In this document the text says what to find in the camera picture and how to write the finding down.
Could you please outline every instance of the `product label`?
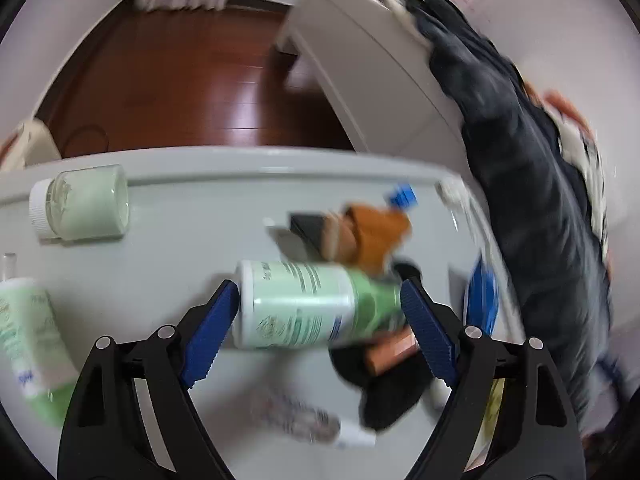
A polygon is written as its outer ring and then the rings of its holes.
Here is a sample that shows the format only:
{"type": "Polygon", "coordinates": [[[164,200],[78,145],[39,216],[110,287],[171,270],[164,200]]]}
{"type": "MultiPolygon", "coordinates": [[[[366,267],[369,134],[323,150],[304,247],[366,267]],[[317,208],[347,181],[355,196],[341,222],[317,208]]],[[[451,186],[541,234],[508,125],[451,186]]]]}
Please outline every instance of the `product label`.
{"type": "Polygon", "coordinates": [[[355,298],[339,266],[252,262],[254,305],[248,343],[306,346],[338,341],[353,327],[355,298]]]}
{"type": "Polygon", "coordinates": [[[78,378],[41,287],[0,290],[0,345],[27,398],[78,378]]]}

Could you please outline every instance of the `wooden floor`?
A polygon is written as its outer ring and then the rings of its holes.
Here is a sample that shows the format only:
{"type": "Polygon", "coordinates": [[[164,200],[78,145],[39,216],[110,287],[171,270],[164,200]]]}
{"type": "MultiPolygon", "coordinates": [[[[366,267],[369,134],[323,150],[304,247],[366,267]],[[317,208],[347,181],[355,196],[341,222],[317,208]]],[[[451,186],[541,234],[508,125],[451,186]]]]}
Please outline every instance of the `wooden floor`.
{"type": "Polygon", "coordinates": [[[284,16],[126,12],[65,90],[49,126],[64,156],[159,146],[351,150],[302,60],[274,52],[284,16]]]}

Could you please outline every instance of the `white bottle cap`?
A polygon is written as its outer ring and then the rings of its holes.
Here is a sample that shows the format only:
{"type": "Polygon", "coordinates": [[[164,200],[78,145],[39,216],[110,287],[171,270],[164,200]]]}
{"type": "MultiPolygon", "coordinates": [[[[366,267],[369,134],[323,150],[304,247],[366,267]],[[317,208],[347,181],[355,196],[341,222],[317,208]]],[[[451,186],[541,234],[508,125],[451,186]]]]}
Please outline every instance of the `white bottle cap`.
{"type": "Polygon", "coordinates": [[[49,225],[47,220],[47,193],[52,178],[40,180],[31,188],[29,195],[29,218],[31,225],[40,239],[60,238],[49,225]]]}
{"type": "Polygon", "coordinates": [[[376,445],[376,432],[366,430],[355,422],[340,419],[340,431],[335,437],[337,447],[373,447],[376,445]]]}

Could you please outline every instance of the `green label bottle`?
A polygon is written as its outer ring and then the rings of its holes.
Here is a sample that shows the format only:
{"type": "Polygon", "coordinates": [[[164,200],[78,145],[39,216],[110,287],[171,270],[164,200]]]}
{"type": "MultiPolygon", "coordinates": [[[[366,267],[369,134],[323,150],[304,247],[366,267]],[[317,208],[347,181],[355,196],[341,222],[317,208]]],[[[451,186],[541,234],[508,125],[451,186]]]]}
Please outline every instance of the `green label bottle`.
{"type": "Polygon", "coordinates": [[[0,344],[20,390],[45,423],[62,427],[78,379],[49,297],[31,278],[0,283],[0,344]]]}
{"type": "Polygon", "coordinates": [[[247,348],[345,344],[404,324],[400,286],[356,269],[309,262],[241,262],[233,325],[247,348]]]}

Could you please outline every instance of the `white jar lid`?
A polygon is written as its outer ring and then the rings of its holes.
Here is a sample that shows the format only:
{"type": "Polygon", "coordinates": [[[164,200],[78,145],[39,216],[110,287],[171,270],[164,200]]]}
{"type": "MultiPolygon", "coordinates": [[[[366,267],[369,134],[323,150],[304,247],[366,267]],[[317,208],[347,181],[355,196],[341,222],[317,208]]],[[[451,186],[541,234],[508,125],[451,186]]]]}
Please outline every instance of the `white jar lid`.
{"type": "Polygon", "coordinates": [[[41,240],[60,238],[49,225],[49,220],[47,220],[47,193],[52,182],[52,178],[36,182],[29,194],[29,218],[38,238],[41,240]]]}

